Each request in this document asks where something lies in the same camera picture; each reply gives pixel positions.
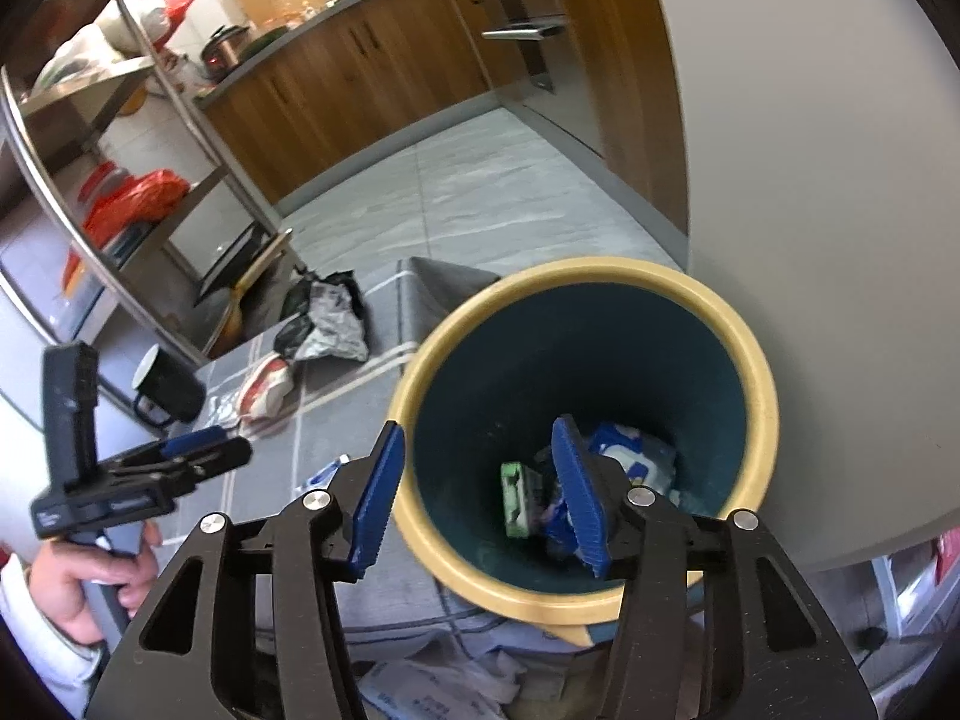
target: cabinet handle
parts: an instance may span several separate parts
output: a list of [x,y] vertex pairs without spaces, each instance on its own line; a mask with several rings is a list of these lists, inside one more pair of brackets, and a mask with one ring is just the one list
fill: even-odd
[[360,38],[358,38],[358,37],[356,36],[356,34],[354,33],[353,27],[352,27],[352,26],[348,26],[348,27],[347,27],[347,32],[350,33],[350,37],[353,38],[353,42],[356,44],[357,49],[360,50],[360,53],[361,53],[363,56],[366,56],[366,55],[367,55],[367,50],[363,47],[363,44],[360,42]]
[[555,16],[536,22],[519,22],[496,29],[485,29],[480,35],[487,40],[546,40],[563,32],[565,25],[566,21],[562,16]]
[[270,85],[274,87],[274,91],[275,93],[277,93],[277,97],[280,98],[280,102],[283,103],[284,105],[289,105],[290,101],[287,100],[286,95],[280,90],[280,86],[277,85],[277,80],[270,79]]
[[378,52],[380,52],[381,50],[383,50],[382,47],[381,47],[381,45],[380,45],[380,41],[378,41],[378,40],[376,39],[376,35],[373,34],[373,30],[370,28],[370,24],[369,24],[368,22],[366,22],[366,20],[363,22],[363,26],[366,26],[366,28],[367,28],[367,34],[368,34],[368,36],[370,36],[370,42],[373,43],[373,47],[374,47],[376,50],[378,50]]

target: oven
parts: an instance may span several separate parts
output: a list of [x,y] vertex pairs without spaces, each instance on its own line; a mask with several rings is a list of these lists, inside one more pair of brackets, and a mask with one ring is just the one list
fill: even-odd
[[494,28],[484,40],[512,41],[520,50],[526,76],[500,90],[602,155],[587,76],[570,38],[560,0],[484,0]]

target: human hand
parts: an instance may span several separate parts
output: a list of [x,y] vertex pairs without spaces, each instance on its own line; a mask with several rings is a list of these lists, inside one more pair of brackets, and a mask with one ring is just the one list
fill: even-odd
[[160,529],[150,521],[144,523],[140,554],[135,559],[110,555],[99,547],[45,541],[30,567],[30,596],[40,613],[64,635],[78,644],[96,644],[104,635],[90,613],[80,582],[118,584],[117,598],[133,617],[160,571],[151,549],[160,541]]

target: metal screw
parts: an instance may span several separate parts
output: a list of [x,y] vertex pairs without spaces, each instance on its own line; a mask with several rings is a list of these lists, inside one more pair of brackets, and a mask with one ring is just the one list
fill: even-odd
[[222,531],[227,524],[227,517],[222,514],[208,514],[200,521],[200,529],[204,533],[216,533]]
[[310,490],[304,495],[304,506],[311,512],[318,512],[330,505],[330,493],[326,490]]
[[757,519],[756,514],[743,509],[733,514],[733,524],[736,525],[737,528],[740,528],[741,531],[755,531],[757,525],[760,525],[760,521]]
[[630,493],[627,493],[627,500],[634,506],[653,506],[656,495],[653,490],[647,490],[647,488],[633,488]]

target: wooden cabinet door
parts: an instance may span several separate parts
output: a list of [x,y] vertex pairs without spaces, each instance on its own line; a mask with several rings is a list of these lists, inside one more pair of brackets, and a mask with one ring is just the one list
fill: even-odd
[[688,229],[680,94],[659,0],[562,0],[608,167]]
[[355,8],[361,42],[413,121],[490,88],[450,0],[367,0]]
[[359,43],[355,10],[333,16],[287,47],[285,65],[296,104],[330,157],[322,170],[397,129],[377,96],[381,79]]
[[267,201],[276,203],[330,162],[326,143],[296,100],[285,58],[271,57],[239,79],[203,114]]
[[366,0],[308,26],[205,108],[267,200],[488,90],[450,0]]

